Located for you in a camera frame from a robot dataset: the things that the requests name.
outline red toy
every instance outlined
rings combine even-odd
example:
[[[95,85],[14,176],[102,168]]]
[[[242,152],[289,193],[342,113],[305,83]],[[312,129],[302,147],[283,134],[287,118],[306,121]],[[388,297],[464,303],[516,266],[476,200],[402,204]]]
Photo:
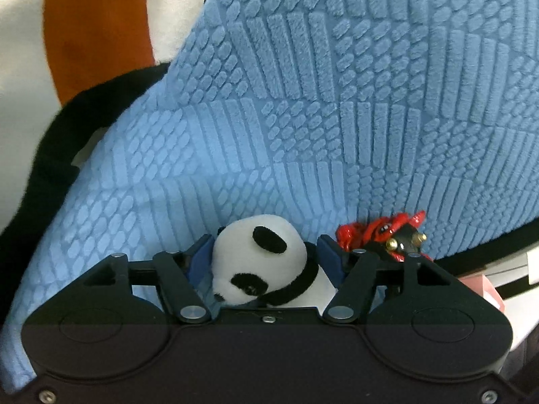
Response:
[[[425,216],[425,211],[411,217],[399,213],[393,217],[380,217],[368,225],[359,222],[341,225],[336,232],[337,243],[347,252],[354,249],[385,252],[385,255],[397,261],[404,261],[405,254],[421,253],[419,248],[427,236],[418,229]]]

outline panda head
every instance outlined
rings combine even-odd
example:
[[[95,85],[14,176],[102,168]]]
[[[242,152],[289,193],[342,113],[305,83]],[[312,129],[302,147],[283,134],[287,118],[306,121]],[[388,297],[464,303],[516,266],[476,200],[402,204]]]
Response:
[[[295,228],[275,215],[238,220],[223,229],[214,245],[215,298],[242,305],[282,289],[303,271],[307,250]]]

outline panda plush toy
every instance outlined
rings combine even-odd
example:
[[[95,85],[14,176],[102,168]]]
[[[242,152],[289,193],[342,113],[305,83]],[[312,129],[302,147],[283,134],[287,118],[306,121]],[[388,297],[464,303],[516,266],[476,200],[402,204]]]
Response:
[[[315,251],[282,217],[238,220],[215,240],[215,299],[224,305],[317,307],[322,314],[336,288],[317,264]]]

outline panda eye patch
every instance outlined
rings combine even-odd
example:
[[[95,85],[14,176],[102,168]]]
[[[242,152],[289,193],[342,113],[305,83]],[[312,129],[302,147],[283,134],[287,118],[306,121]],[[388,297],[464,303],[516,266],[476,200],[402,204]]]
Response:
[[[286,251],[286,241],[265,226],[257,226],[253,229],[253,240],[268,252],[283,254]]]
[[[262,296],[268,290],[268,283],[254,274],[235,274],[230,282],[249,296]]]

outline blue textured fabric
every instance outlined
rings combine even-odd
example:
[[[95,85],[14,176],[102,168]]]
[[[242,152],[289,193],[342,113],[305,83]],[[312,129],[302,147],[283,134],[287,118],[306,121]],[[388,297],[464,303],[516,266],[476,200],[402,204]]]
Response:
[[[538,4],[208,0],[42,239],[1,336],[4,386],[33,377],[25,318],[111,252],[187,249],[259,213],[314,241],[424,209],[440,258],[537,217]]]

